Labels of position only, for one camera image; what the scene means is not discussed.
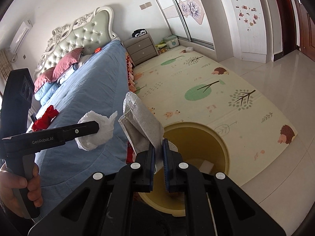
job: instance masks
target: screw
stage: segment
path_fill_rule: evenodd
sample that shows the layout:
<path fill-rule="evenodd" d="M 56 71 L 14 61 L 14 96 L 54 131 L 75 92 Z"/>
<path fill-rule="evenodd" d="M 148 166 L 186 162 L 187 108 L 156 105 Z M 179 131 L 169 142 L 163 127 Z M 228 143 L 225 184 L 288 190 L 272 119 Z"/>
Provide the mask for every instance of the screw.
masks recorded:
<path fill-rule="evenodd" d="M 225 178 L 225 175 L 224 175 L 224 173 L 219 172 L 219 173 L 216 173 L 216 174 L 215 174 L 215 177 L 216 177 L 217 179 L 224 179 L 224 178 Z"/>
<path fill-rule="evenodd" d="M 138 162 L 134 162 L 134 163 L 131 163 L 130 167 L 135 170 L 135 169 L 140 168 L 141 165 Z"/>
<path fill-rule="evenodd" d="M 102 173 L 99 173 L 99 172 L 97 172 L 97 173 L 95 173 L 94 175 L 93 175 L 93 178 L 95 179 L 95 180 L 99 180 L 99 179 L 101 179 L 103 177 L 103 174 Z"/>
<path fill-rule="evenodd" d="M 185 162 L 179 163 L 178 166 L 179 166 L 181 169 L 186 169 L 186 168 L 188 168 L 188 164 L 185 163 Z"/>

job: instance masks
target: pink pillow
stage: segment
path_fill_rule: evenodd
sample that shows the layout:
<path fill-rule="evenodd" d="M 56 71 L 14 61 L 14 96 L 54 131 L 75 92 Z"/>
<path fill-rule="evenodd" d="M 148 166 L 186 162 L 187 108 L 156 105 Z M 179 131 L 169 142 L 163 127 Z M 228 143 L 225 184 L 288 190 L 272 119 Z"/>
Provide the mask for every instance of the pink pillow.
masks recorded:
<path fill-rule="evenodd" d="M 78 63 L 83 48 L 76 48 L 68 52 L 56 65 L 56 69 L 53 73 L 52 81 L 57 81 L 59 77 L 69 69 L 74 63 Z"/>
<path fill-rule="evenodd" d="M 54 82 L 52 81 L 53 73 L 54 73 L 55 67 L 51 67 L 47 69 L 45 72 L 43 72 L 35 81 L 35 90 L 36 93 L 46 82 Z"/>

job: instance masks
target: ornate white bed frame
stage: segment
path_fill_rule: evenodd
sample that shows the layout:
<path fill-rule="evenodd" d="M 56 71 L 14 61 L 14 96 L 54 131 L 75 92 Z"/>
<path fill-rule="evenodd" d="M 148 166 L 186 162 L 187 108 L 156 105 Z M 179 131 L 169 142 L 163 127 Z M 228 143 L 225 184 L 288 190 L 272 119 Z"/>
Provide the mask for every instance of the ornate white bed frame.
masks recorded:
<path fill-rule="evenodd" d="M 75 48 L 83 47 L 83 53 L 88 55 L 94 53 L 98 47 L 119 39 L 112 31 L 113 19 L 112 8 L 104 6 L 76 19 L 70 25 L 54 29 L 35 69 L 35 79 L 48 68 L 56 66 L 65 54 Z"/>

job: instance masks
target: wooden door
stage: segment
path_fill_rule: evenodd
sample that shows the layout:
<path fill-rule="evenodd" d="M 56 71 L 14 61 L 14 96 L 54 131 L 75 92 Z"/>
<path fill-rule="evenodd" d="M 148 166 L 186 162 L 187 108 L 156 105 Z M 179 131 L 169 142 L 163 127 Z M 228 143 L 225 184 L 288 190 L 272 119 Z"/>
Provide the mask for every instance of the wooden door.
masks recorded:
<path fill-rule="evenodd" d="M 300 25 L 300 48 L 315 61 L 315 24 L 300 0 L 295 0 Z"/>
<path fill-rule="evenodd" d="M 282 28 L 283 55 L 296 49 L 296 24 L 291 0 L 276 0 Z"/>

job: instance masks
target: white cloth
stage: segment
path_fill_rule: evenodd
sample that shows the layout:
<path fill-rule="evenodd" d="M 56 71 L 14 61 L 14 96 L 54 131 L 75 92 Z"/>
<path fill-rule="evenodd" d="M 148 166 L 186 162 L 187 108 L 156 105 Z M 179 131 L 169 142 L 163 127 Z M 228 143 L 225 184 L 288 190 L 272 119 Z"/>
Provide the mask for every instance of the white cloth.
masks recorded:
<path fill-rule="evenodd" d="M 97 148 L 99 145 L 105 144 L 113 137 L 114 122 L 116 117 L 117 111 L 114 112 L 109 118 L 107 118 L 107 116 L 100 115 L 94 111 L 86 113 L 78 121 L 78 123 L 94 120 L 99 124 L 100 129 L 96 134 L 76 138 L 78 147 L 86 151 L 91 151 Z"/>
<path fill-rule="evenodd" d="M 78 64 L 78 68 L 81 67 L 82 65 L 84 65 L 84 64 L 90 59 L 90 57 L 91 57 L 92 55 L 93 55 L 93 54 L 82 56 L 82 57 L 80 58 L 80 61 L 79 61 L 79 64 Z"/>
<path fill-rule="evenodd" d="M 140 37 L 140 36 L 145 35 L 145 34 L 146 34 L 146 31 L 145 30 L 141 30 L 141 32 L 137 33 L 135 36 L 136 37 Z"/>
<path fill-rule="evenodd" d="M 164 128 L 133 92 L 123 102 L 123 115 L 118 120 L 136 154 L 155 148 L 155 173 L 163 167 L 162 140 Z"/>

